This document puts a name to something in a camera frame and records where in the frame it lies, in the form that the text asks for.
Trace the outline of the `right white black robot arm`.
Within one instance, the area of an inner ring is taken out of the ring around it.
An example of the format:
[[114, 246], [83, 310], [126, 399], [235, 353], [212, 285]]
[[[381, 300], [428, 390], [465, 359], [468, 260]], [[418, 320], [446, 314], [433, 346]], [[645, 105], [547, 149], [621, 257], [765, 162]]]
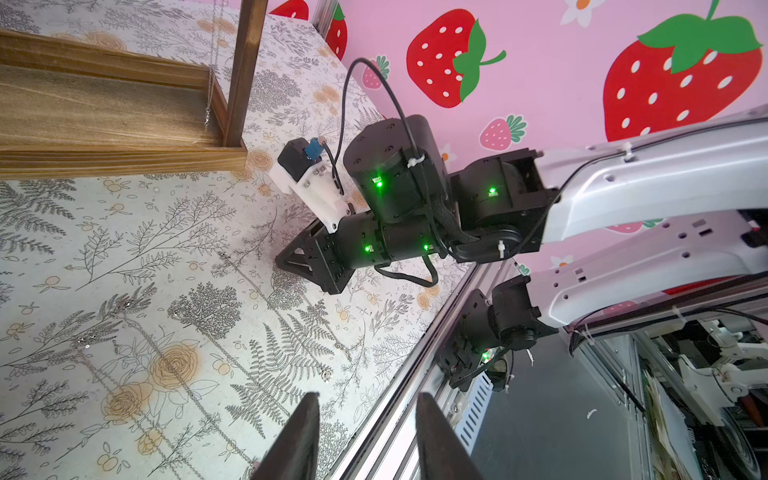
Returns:
[[594, 158], [520, 149], [449, 173], [426, 118], [399, 113], [344, 151], [288, 142], [278, 163], [314, 221], [276, 257], [330, 295], [355, 271], [433, 256], [488, 264], [653, 216], [767, 206], [767, 120], [679, 129], [607, 144]]

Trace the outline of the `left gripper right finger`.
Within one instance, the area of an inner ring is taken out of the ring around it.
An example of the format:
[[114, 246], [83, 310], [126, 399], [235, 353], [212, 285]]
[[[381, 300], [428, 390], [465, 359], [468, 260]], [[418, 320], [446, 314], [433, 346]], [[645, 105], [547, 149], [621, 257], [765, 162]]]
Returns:
[[422, 479], [482, 479], [437, 402], [429, 393], [420, 393], [417, 398], [416, 441]]

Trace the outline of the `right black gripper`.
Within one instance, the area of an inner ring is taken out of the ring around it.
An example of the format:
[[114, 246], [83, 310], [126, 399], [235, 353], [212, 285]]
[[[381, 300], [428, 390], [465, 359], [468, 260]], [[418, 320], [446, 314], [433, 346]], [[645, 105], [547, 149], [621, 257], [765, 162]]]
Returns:
[[285, 272], [314, 282], [327, 294], [341, 294], [360, 263], [360, 235], [351, 218], [330, 233], [318, 219], [275, 258]]

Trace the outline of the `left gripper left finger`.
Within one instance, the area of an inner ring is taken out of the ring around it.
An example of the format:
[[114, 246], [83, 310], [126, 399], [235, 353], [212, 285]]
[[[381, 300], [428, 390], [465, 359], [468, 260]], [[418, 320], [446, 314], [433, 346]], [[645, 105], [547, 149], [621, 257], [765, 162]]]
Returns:
[[319, 459], [319, 395], [304, 395], [270, 450], [250, 474], [251, 480], [316, 478]]

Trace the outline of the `wooden jewelry display stand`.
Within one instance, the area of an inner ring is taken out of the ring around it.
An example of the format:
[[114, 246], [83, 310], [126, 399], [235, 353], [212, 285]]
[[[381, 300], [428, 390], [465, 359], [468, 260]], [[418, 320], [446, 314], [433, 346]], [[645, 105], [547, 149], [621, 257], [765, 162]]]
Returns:
[[3, 31], [2, 178], [241, 170], [266, 8], [241, 5], [228, 89], [202, 65]]

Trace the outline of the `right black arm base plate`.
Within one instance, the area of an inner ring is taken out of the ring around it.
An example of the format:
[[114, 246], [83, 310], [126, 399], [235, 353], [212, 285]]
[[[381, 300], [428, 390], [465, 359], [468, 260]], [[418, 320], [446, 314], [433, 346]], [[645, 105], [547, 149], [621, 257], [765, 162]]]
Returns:
[[472, 382], [485, 375], [493, 392], [508, 389], [514, 354], [504, 347], [491, 323], [491, 302], [479, 289], [473, 290], [461, 310], [448, 339], [441, 345], [436, 362], [452, 389], [468, 392]]

